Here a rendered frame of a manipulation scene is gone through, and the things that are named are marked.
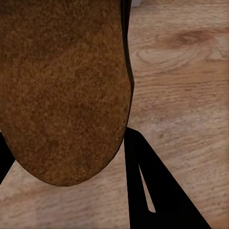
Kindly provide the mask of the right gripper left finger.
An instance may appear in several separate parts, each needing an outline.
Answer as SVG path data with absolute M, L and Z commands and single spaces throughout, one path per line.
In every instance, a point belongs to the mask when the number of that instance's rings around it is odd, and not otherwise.
M 3 134 L 0 131 L 0 184 L 15 160 L 15 157 L 12 155 Z

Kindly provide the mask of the sandal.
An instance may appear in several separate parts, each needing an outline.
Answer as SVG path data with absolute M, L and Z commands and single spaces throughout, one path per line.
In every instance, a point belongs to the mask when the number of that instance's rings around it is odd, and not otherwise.
M 123 142 L 134 94 L 132 0 L 0 0 L 0 131 L 46 184 L 104 170 Z

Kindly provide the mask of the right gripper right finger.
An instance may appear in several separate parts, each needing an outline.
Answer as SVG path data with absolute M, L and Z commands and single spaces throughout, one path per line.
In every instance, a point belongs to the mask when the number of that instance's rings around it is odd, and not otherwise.
M 130 229 L 211 229 L 143 135 L 124 136 Z M 140 170 L 156 213 L 148 209 Z

